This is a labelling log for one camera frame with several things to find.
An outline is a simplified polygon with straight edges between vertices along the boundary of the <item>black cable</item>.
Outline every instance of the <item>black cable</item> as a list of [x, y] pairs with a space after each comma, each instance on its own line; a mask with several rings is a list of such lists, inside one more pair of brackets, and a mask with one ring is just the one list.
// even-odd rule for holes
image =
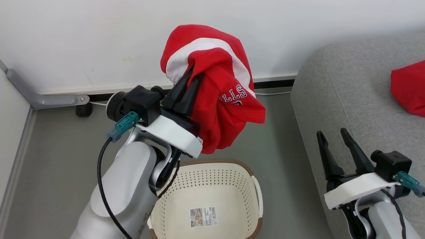
[[385, 193], [387, 197], [391, 200], [391, 202], [394, 204], [394, 207], [396, 208], [397, 213], [400, 216], [400, 224], [401, 224], [401, 237], [402, 239], [406, 239], [406, 224], [404, 223], [403, 214], [401, 213], [400, 207], [398, 206], [396, 200], [394, 197], [385, 189], [381, 189], [381, 192]]
[[180, 160], [179, 161], [177, 161], [177, 168], [176, 168], [176, 171], [174, 172], [174, 175], [173, 175], [173, 177], [171, 178], [171, 181], [170, 181], [170, 183], [165, 187], [165, 189], [159, 194], [159, 196], [158, 196], [158, 199], [160, 199], [166, 192], [167, 192], [167, 190], [168, 190], [168, 188], [170, 188], [171, 187], [171, 185], [173, 184], [173, 182], [174, 182], [174, 180], [176, 179], [176, 177], [177, 177], [177, 172], [178, 172], [178, 170], [179, 170], [179, 168], [180, 168]]
[[97, 160], [97, 183], [99, 184], [99, 191], [100, 191], [100, 196], [102, 197], [103, 204], [105, 205], [106, 211], [108, 211], [112, 221], [115, 223], [115, 225], [119, 228], [119, 230], [122, 232], [122, 234], [124, 234], [124, 236], [127, 239], [132, 239], [131, 236], [127, 233], [127, 231], [121, 226], [119, 221], [116, 219], [115, 215], [112, 213], [111, 208], [109, 207], [109, 204], [106, 201], [105, 192], [103, 191], [102, 168], [101, 168], [102, 158], [103, 158], [103, 154], [105, 152], [106, 147], [109, 145], [111, 141], [112, 141], [112, 138], [109, 137], [108, 140], [103, 145], [102, 149], [100, 150], [99, 159]]

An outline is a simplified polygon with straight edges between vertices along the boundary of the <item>teal connector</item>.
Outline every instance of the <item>teal connector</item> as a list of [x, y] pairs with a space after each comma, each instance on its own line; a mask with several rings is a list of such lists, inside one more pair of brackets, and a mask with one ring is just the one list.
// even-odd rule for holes
[[129, 129], [133, 128], [139, 122], [139, 116], [136, 112], [130, 111], [122, 119], [120, 119], [115, 124], [115, 129], [118, 130], [120, 134], [127, 132]]
[[419, 182], [409, 174], [403, 171], [398, 172], [396, 176], [396, 181], [399, 182], [401, 185], [407, 187], [408, 189], [412, 190], [416, 194], [416, 196], [425, 196], [425, 187], [419, 185]]
[[106, 137], [112, 138], [112, 142], [115, 143], [118, 141], [121, 136], [127, 132], [129, 129], [133, 128], [139, 122], [139, 116], [136, 112], [130, 111], [122, 119], [120, 119], [116, 124], [115, 128], [106, 134]]

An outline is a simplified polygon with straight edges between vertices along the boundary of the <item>white stripe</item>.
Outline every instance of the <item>white stripe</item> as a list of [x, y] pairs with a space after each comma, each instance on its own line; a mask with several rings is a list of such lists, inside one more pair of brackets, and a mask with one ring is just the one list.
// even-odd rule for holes
[[255, 98], [254, 92], [249, 88], [251, 76], [249, 75], [248, 69], [243, 65], [241, 60], [239, 60], [230, 45], [221, 39], [205, 37], [198, 38], [174, 52], [167, 61], [167, 67], [165, 69], [167, 77], [176, 84], [187, 70], [189, 66], [187, 58], [192, 52], [210, 50], [214, 48], [221, 48], [232, 56], [233, 73], [235, 74], [235, 78], [245, 88], [245, 90]]

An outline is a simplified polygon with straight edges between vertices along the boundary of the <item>white cable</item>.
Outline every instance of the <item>white cable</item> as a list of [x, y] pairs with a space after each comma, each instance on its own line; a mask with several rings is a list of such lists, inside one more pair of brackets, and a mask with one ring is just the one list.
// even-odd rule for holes
[[102, 106], [106, 106], [106, 104], [98, 103], [98, 102], [92, 102], [92, 101], [89, 101], [89, 103], [92, 103], [92, 104], [94, 104], [94, 105], [102, 105]]
[[279, 94], [290, 94], [290, 91], [287, 92], [279, 92], [279, 93], [271, 93], [271, 94], [265, 94], [265, 93], [256, 93], [256, 95], [279, 95]]

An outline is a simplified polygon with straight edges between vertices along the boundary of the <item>baseboard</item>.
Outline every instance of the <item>baseboard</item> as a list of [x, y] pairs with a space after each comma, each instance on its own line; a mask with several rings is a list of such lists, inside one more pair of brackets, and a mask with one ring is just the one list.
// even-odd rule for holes
[[[297, 76], [295, 73], [287, 74], [275, 74], [275, 75], [264, 75], [264, 76], [254, 76], [254, 83], [264, 83], [264, 82], [274, 82], [274, 81], [286, 81], [294, 80]], [[141, 84], [145, 88], [152, 88], [154, 86], [161, 86], [163, 89], [171, 89], [173, 87], [172, 83], [160, 83], [160, 84]], [[116, 85], [116, 86], [103, 86], [103, 87], [89, 87], [89, 88], [78, 88], [78, 89], [66, 89], [66, 90], [55, 90], [55, 91], [42, 91], [38, 92], [43, 95], [97, 95], [97, 94], [113, 94], [118, 91], [130, 91], [137, 85]]]
[[24, 163], [25, 154], [29, 146], [31, 135], [34, 129], [36, 115], [37, 111], [33, 111], [33, 108], [30, 107], [27, 115], [27, 120], [22, 131], [21, 141], [19, 142], [15, 161], [10, 172], [9, 181], [7, 183], [6, 190], [4, 193], [3, 202], [1, 202], [0, 206], [0, 238], [4, 237], [4, 233], [6, 231], [9, 213], [12, 208], [13, 198], [20, 177], [22, 165]]

